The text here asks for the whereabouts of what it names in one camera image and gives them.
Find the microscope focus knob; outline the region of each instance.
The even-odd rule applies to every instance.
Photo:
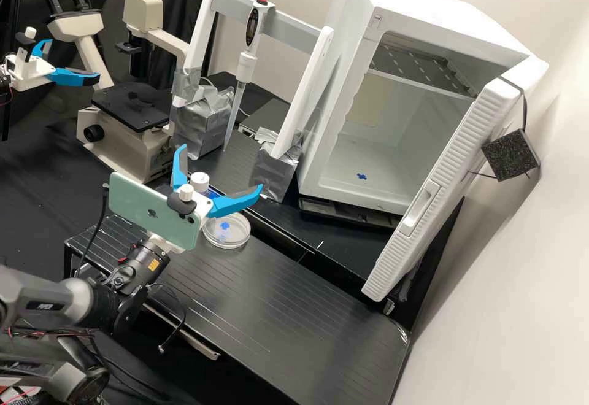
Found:
[[[104,138],[104,129],[101,125],[91,125],[84,129],[84,137],[89,142],[97,142]]]
[[[178,189],[178,194],[180,196],[180,200],[187,203],[188,201],[192,201],[192,194],[194,193],[194,187],[190,184],[183,184]]]

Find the black tabletop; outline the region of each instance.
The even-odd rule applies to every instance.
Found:
[[[221,88],[235,84],[235,78],[227,72],[212,75],[210,79]],[[250,114],[272,98],[279,99],[250,83],[245,88],[241,107]],[[243,118],[245,117],[240,114],[238,121]],[[259,145],[254,140],[235,131],[226,152],[218,148],[197,161],[191,161],[188,167],[190,172],[208,173],[210,184],[216,190],[232,193],[249,187],[250,172],[258,148]],[[392,231],[363,228],[304,214],[299,210],[298,198],[298,186],[293,178],[282,203],[260,199],[247,210],[301,243],[307,250],[321,253],[366,280]]]
[[[80,255],[94,228],[66,241]],[[147,233],[107,217],[87,259],[110,272]],[[234,250],[202,235],[176,255],[158,282],[187,308],[186,328],[301,405],[390,402],[409,336],[394,321],[251,237]],[[165,291],[148,303],[173,321]]]

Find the silver duct tape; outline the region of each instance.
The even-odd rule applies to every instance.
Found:
[[[175,146],[186,144],[188,157],[192,160],[197,160],[223,144],[231,106],[227,94],[222,93],[220,96],[224,104],[220,109],[211,109],[204,100],[180,108],[172,106],[172,143]]]
[[[191,102],[201,82],[201,70],[198,67],[184,69],[177,67],[174,72],[172,94]]]
[[[258,150],[250,186],[262,184],[262,195],[281,203],[299,164],[302,139],[300,134],[295,136],[294,145],[279,159],[270,156],[273,147],[274,143],[265,142]]]

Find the red wire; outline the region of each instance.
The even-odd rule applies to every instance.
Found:
[[[30,390],[25,391],[24,393],[20,393],[19,395],[14,396],[12,399],[8,399],[6,402],[2,402],[1,405],[6,405],[6,404],[8,404],[10,402],[14,402],[19,397],[26,396],[28,393],[31,393],[32,391],[36,390],[37,388],[38,387],[33,387]]]
[[[14,98],[14,94],[12,93],[12,88],[10,86],[8,86],[8,90],[10,91],[10,99],[8,101],[4,101],[4,103],[0,103],[0,106],[4,106],[5,104],[8,104]]]

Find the open door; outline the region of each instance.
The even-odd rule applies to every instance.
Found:
[[[547,63],[529,56],[503,77],[529,96],[547,69]],[[362,288],[365,295],[381,301],[415,266],[472,182],[474,174],[469,171],[483,165],[481,145],[500,132],[501,122],[521,98],[516,88],[499,78],[485,85],[382,250]]]

